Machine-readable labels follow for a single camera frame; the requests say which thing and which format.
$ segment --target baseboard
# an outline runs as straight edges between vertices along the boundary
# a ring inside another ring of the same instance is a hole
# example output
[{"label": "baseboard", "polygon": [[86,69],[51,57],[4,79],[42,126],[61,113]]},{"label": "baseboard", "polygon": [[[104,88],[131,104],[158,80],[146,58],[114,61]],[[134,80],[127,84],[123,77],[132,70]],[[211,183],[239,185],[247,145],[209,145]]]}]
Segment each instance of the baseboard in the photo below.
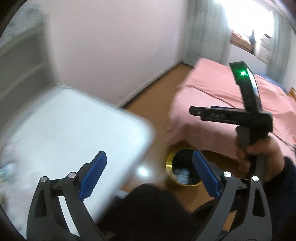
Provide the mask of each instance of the baseboard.
[{"label": "baseboard", "polygon": [[165,68],[160,73],[154,75],[151,79],[144,82],[142,85],[140,85],[137,89],[135,89],[132,93],[130,93],[127,97],[125,97],[122,101],[120,101],[117,106],[118,107],[124,107],[127,105],[130,101],[132,101],[135,97],[137,97],[142,91],[144,91],[147,87],[149,87],[151,84],[153,84],[156,80],[158,80],[161,76],[163,76],[165,73],[170,71],[172,68],[176,67],[178,64],[181,63],[181,60],[176,61],[175,63],[171,64],[169,67]]}]

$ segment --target silver screw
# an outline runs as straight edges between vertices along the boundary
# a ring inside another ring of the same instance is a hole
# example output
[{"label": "silver screw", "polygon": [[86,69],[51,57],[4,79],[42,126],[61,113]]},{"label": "silver screw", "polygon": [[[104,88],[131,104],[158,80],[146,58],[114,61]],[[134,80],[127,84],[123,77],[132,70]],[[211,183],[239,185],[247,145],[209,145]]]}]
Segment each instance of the silver screw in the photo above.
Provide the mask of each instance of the silver screw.
[{"label": "silver screw", "polygon": [[253,181],[257,182],[259,181],[259,178],[257,176],[252,176]]},{"label": "silver screw", "polygon": [[40,178],[40,182],[43,183],[43,182],[46,182],[46,181],[47,181],[47,177],[44,176],[44,177],[41,177],[41,178]]},{"label": "silver screw", "polygon": [[231,177],[231,173],[230,173],[230,172],[224,172],[223,175],[224,175],[225,177]]},{"label": "silver screw", "polygon": [[76,177],[76,173],[75,172],[70,172],[68,174],[68,178],[74,178],[74,177]]}]

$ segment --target blue pillow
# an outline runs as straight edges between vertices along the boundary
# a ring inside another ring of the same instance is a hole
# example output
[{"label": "blue pillow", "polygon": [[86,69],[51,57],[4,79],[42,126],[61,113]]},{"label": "blue pillow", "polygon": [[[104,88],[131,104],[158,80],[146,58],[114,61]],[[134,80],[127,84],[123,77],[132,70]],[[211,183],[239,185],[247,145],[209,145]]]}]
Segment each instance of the blue pillow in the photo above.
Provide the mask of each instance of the blue pillow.
[{"label": "blue pillow", "polygon": [[270,83],[272,83],[272,84],[274,84],[274,85],[280,87],[280,88],[281,88],[286,94],[288,94],[286,88],[285,88],[284,86],[282,86],[280,83],[278,83],[278,82],[272,80],[271,78],[269,78],[269,77],[267,77],[267,76],[260,75],[260,74],[259,74],[259,76],[261,76],[262,78],[266,79],[268,82],[270,82]]}]

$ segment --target human hand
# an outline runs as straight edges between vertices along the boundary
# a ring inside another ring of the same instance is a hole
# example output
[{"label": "human hand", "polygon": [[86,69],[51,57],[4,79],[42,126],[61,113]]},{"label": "human hand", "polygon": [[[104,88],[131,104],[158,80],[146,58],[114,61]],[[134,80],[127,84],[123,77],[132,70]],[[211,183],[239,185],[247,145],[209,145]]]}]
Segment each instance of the human hand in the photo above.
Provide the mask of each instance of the human hand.
[{"label": "human hand", "polygon": [[249,173],[251,163],[247,160],[248,154],[266,156],[266,173],[264,175],[264,181],[270,181],[278,174],[282,172],[285,166],[283,154],[277,142],[268,137],[264,140],[259,140],[253,145],[250,145],[245,150],[239,146],[239,138],[235,137],[235,146],[237,146],[236,156],[239,160],[239,169],[245,173]]}]

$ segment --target person's arm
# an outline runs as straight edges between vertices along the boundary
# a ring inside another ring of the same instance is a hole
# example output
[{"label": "person's arm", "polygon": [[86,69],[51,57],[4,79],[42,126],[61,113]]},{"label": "person's arm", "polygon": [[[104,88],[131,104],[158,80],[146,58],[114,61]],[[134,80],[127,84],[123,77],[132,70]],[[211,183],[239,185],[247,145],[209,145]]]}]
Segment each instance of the person's arm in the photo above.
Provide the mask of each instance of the person's arm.
[{"label": "person's arm", "polygon": [[273,235],[277,235],[296,213],[296,167],[289,158],[283,157],[278,144],[272,138],[260,140],[246,150],[239,147],[238,138],[235,144],[238,146],[240,170],[246,173],[250,169],[248,154],[266,156],[266,182],[263,187],[271,213]]}]

